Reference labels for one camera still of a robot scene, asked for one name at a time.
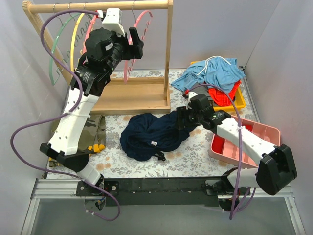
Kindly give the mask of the navy blue shorts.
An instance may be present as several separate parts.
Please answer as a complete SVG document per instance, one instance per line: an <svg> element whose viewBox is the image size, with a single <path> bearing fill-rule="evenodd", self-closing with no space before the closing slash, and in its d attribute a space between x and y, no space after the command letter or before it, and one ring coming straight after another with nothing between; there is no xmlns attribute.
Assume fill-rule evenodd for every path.
<svg viewBox="0 0 313 235"><path fill-rule="evenodd" d="M161 117L139 114L129 120L121 133L120 144L126 155L137 161L147 161L151 157L165 161L163 153L176 150L195 128L179 130L176 111Z"/></svg>

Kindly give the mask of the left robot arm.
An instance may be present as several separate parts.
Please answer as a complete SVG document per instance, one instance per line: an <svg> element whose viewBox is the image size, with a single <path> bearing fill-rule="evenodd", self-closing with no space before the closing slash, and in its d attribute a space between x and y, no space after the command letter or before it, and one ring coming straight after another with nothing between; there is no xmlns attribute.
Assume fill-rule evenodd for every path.
<svg viewBox="0 0 313 235"><path fill-rule="evenodd" d="M104 177L89 163L89 153L78 149L78 143L89 114L110 82L110 75L122 60L140 59L144 43L137 29L129 29L127 36L115 31L96 29L85 41L86 52L79 59L70 83L64 116L40 151L74 171L88 182L87 190L94 196L104 190Z"/></svg>

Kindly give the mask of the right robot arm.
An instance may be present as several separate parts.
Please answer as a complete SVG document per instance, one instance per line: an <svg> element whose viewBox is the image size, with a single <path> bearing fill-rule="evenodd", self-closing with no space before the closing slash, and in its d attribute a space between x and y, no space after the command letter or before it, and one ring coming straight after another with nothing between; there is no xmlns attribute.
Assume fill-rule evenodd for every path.
<svg viewBox="0 0 313 235"><path fill-rule="evenodd" d="M261 188L269 195L276 195L297 178L292 150L287 145L277 146L263 140L224 110L215 111L205 95L190 98L186 106L178 107L176 111L179 130L201 125L230 141L257 164L256 168L242 169L238 166L230 169L214 184L214 188L229 195L239 188Z"/></svg>

